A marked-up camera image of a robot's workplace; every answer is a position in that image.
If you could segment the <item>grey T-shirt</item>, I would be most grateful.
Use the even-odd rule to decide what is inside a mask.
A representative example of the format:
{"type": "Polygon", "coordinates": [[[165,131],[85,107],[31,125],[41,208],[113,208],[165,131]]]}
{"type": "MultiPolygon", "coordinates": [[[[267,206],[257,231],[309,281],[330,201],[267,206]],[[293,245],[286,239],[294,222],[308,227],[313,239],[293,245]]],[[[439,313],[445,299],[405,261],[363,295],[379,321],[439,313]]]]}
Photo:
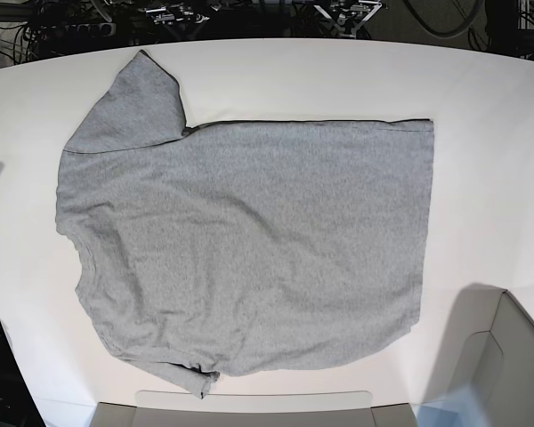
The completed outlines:
{"type": "Polygon", "coordinates": [[[109,354],[204,398],[221,375],[338,367],[417,323],[430,120],[191,129],[144,52],[66,143],[56,228],[109,354]]]}

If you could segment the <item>grey tray front centre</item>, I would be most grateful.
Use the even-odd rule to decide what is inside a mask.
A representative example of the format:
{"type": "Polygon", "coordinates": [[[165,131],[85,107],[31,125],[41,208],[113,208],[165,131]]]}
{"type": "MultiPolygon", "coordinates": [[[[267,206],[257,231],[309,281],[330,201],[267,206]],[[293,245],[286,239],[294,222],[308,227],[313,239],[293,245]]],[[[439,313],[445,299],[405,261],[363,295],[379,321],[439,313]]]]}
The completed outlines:
{"type": "Polygon", "coordinates": [[[407,403],[374,407],[367,391],[209,395],[139,391],[132,406],[100,403],[92,426],[416,426],[407,403]]]}

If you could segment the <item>black power strip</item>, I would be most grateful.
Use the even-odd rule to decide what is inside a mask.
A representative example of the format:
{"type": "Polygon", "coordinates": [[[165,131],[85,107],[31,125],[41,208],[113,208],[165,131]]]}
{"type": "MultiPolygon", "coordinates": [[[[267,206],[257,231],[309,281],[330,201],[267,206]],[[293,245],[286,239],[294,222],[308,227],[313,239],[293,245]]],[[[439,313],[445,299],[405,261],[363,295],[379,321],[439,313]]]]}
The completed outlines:
{"type": "Polygon", "coordinates": [[[117,33],[114,23],[78,23],[58,26],[45,26],[41,32],[50,38],[97,39],[112,37],[117,33]]]}

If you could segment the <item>grey bin right front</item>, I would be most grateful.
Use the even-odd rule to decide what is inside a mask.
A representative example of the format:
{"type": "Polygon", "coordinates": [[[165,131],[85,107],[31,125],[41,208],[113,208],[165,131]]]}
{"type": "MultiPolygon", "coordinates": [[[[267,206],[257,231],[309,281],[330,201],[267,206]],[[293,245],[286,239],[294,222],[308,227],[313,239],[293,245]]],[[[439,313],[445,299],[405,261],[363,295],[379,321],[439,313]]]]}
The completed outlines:
{"type": "Polygon", "coordinates": [[[534,320],[509,291],[473,285],[449,314],[420,426],[534,426],[534,320]]]}

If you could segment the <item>black metal stand frame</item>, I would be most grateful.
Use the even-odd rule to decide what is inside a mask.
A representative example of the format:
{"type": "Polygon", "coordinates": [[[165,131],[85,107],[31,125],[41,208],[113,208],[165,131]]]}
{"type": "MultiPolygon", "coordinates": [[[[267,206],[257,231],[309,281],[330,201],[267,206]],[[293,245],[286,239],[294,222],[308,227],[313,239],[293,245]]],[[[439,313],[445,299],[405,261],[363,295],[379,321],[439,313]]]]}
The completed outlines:
{"type": "Polygon", "coordinates": [[[356,40],[364,38],[368,22],[384,7],[382,1],[315,1],[312,5],[322,17],[332,37],[356,40]]]}

